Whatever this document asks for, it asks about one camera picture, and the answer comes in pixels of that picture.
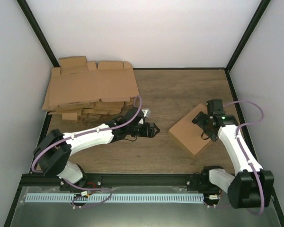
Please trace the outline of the brown cardboard box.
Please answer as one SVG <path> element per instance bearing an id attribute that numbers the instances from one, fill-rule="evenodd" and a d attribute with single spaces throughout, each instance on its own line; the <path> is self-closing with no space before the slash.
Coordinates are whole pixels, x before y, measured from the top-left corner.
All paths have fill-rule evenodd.
<path id="1" fill-rule="evenodd" d="M 192 120 L 199 112 L 207 112 L 206 106 L 203 104 L 197 105 L 168 131 L 172 141 L 182 150 L 192 155 L 193 158 L 198 157 L 213 143 L 210 139 L 203 140 L 201 138 L 203 130 L 192 123 Z"/>

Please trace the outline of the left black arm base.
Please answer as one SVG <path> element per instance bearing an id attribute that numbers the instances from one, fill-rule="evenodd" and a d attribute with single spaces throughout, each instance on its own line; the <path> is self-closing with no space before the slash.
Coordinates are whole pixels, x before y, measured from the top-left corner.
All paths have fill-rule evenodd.
<path id="1" fill-rule="evenodd" d="M 82 191 L 100 191 L 98 185 L 94 184 L 90 181 L 89 175 L 83 174 L 83 178 L 81 178 L 77 183 L 71 183 L 65 179 L 61 179 L 61 185 L 59 187 L 60 191 L 69 191 L 69 192 L 82 192 Z"/>

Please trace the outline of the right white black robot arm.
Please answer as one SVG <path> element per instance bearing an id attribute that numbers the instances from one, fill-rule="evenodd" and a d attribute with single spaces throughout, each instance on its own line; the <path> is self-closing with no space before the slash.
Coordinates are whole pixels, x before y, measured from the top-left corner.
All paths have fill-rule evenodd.
<path id="1" fill-rule="evenodd" d="M 264 170 L 252 155 L 241 128 L 233 115 L 227 115 L 220 99 L 206 102 L 207 113 L 199 112 L 192 123 L 202 129 L 202 135 L 213 142 L 220 140 L 232 161 L 235 174 L 227 173 L 220 166 L 206 166 L 200 173 L 201 186 L 205 190 L 220 188 L 228 195 L 234 209 L 248 209 L 254 215 L 261 215 L 269 205 L 274 176 Z"/>

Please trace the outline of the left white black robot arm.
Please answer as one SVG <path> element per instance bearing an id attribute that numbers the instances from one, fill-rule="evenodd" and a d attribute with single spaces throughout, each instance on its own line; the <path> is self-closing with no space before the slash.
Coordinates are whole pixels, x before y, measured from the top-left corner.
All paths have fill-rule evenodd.
<path id="1" fill-rule="evenodd" d="M 62 133 L 52 130 L 34 150 L 33 166 L 38 165 L 45 176 L 57 176 L 75 190 L 87 187 L 87 176 L 82 167 L 69 158 L 85 149 L 124 140 L 131 136 L 153 138 L 160 129 L 153 122 L 147 122 L 149 109 L 133 107 L 125 115 L 103 123 L 95 128 L 79 132 Z"/>

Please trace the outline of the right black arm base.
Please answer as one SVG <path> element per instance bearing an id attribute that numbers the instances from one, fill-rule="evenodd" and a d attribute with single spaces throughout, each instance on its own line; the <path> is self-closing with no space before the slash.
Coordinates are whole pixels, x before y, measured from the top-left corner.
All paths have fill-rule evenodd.
<path id="1" fill-rule="evenodd" d="M 199 173 L 193 173 L 186 178 L 186 188 L 188 191 L 198 191 L 199 193 L 216 193 L 220 188 L 209 181 L 209 171 L 213 169 L 223 169 L 221 166 L 205 166 Z"/>

